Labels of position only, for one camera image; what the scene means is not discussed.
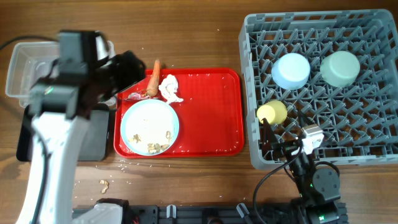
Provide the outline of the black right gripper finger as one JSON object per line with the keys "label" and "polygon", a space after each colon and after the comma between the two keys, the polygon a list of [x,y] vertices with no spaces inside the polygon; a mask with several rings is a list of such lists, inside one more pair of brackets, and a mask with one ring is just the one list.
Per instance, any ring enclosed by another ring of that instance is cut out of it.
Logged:
{"label": "black right gripper finger", "polygon": [[304,128],[306,126],[315,125],[315,123],[301,111],[297,112],[297,116],[298,116],[298,124],[301,128]]}
{"label": "black right gripper finger", "polygon": [[272,128],[266,118],[263,121],[263,138],[262,138],[262,152],[268,152],[273,150],[279,143]]}

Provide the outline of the yellow cup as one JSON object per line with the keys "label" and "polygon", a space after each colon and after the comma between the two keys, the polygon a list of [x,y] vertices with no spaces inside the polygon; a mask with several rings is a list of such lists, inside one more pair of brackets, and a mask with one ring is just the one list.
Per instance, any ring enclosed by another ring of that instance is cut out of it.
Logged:
{"label": "yellow cup", "polygon": [[278,100],[270,101],[257,109],[257,118],[261,124],[264,119],[270,124],[281,124],[287,118],[287,108],[283,102]]}

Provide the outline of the light blue bowl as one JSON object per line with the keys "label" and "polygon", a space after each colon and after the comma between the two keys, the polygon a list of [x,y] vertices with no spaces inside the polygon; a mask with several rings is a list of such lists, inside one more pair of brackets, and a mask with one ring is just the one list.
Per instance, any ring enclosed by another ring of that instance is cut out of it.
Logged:
{"label": "light blue bowl", "polygon": [[310,63],[300,54],[289,53],[278,59],[272,66],[273,81],[285,90],[303,87],[309,78]]}

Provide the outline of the mint green bowl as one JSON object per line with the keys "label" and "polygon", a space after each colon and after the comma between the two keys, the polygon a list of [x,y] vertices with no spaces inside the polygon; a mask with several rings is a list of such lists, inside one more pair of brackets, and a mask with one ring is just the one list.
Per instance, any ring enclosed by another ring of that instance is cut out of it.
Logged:
{"label": "mint green bowl", "polygon": [[343,88],[355,82],[360,67],[359,60],[354,54],[338,51],[323,59],[320,73],[327,84]]}

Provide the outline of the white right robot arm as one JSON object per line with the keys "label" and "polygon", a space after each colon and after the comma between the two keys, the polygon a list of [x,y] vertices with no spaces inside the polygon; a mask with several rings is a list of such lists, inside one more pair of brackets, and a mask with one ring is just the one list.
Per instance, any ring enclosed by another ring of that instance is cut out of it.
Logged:
{"label": "white right robot arm", "polygon": [[262,148],[282,154],[286,162],[265,175],[256,185],[253,205],[256,216],[265,223],[265,216],[257,208],[257,192],[261,185],[280,170],[290,171],[288,175],[297,186],[299,198],[288,206],[292,218],[298,223],[344,223],[348,220],[346,209],[339,203],[340,170],[331,162],[314,162],[311,153],[322,145],[325,137],[319,125],[311,122],[302,112],[298,113],[302,133],[294,140],[278,142],[267,118],[262,118]]}

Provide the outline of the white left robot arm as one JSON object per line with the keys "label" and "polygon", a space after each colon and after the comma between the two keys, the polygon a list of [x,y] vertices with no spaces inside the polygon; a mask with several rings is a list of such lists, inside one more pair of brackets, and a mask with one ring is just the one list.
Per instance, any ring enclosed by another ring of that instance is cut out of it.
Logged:
{"label": "white left robot arm", "polygon": [[91,110],[144,79],[146,66],[130,50],[110,57],[100,31],[62,30],[58,75],[30,89],[32,159],[18,223],[71,223],[75,171]]}

